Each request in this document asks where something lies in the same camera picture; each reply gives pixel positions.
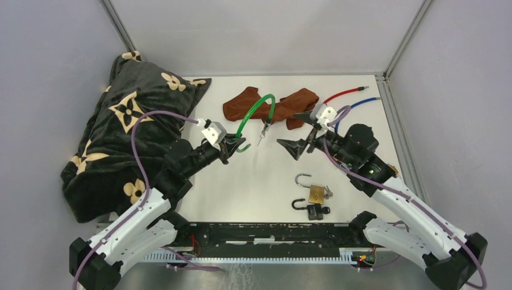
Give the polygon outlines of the green lock keys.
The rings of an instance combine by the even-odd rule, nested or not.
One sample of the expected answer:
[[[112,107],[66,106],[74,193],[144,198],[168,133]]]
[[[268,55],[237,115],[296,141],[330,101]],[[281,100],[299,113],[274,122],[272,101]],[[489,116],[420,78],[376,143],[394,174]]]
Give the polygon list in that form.
[[[259,146],[259,145],[260,145],[260,143],[261,143],[261,141],[265,138],[266,133],[267,133],[267,131],[269,130],[269,127],[270,127],[270,124],[269,124],[269,123],[265,123],[265,124],[264,124],[264,126],[263,126],[263,128],[262,128],[262,131],[261,131],[261,133],[260,133],[260,139],[259,139],[259,141],[258,141],[258,143],[257,143],[257,146]]]

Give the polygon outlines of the blue cable lock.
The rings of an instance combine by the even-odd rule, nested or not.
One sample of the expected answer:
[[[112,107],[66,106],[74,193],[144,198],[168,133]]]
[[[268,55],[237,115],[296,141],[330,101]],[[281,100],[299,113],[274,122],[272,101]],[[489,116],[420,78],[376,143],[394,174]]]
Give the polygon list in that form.
[[[364,100],[361,100],[361,101],[358,101],[356,103],[353,103],[350,108],[353,109],[353,108],[356,108],[362,104],[365,104],[365,103],[369,103],[369,102],[373,102],[373,101],[378,101],[378,100],[381,100],[381,97],[372,97],[372,98],[366,98]],[[334,126],[334,132],[337,134],[339,132],[339,125],[340,125],[340,121],[337,122]]]

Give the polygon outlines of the red cable lock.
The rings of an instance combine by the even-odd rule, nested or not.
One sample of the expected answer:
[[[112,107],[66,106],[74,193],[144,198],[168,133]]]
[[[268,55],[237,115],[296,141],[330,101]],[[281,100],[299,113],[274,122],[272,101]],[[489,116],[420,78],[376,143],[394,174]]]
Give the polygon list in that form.
[[[346,94],[350,94],[350,93],[353,93],[353,92],[359,92],[359,91],[364,91],[366,89],[368,89],[369,86],[359,86],[357,88],[352,88],[352,89],[348,89],[348,90],[345,90],[345,91],[341,91],[339,93],[336,93],[334,95],[332,95],[331,97],[327,98],[326,100],[324,100],[322,102],[322,104],[327,104],[329,103],[330,101],[340,97],[340,96],[343,96],[343,95],[346,95]]]

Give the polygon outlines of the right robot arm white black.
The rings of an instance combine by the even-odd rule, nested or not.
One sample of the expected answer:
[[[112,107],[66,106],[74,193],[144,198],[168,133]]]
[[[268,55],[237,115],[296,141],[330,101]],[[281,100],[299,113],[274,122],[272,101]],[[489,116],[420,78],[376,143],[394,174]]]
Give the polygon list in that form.
[[[363,247],[368,242],[385,247],[420,267],[439,289],[460,289],[479,274],[479,289],[487,287],[482,263],[488,242],[479,233],[454,226],[405,184],[397,172],[376,155],[378,141],[365,124],[354,124],[344,136],[330,127],[341,116],[303,112],[296,118],[311,125],[307,138],[279,143],[295,158],[304,152],[323,151],[360,192],[391,210],[405,225],[401,230],[364,211],[351,221],[349,240]]]

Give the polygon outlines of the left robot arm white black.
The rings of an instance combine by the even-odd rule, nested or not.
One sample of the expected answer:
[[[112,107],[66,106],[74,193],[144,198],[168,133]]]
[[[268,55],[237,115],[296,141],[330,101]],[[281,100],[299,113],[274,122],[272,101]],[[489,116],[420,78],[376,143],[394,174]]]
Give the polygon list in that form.
[[[160,247],[185,245],[189,222],[175,208],[192,188],[190,178],[215,160],[223,164],[245,138],[227,134],[217,146],[204,141],[192,148],[185,139],[173,142],[150,189],[118,219],[85,241],[69,247],[73,289],[114,289],[123,275]]]

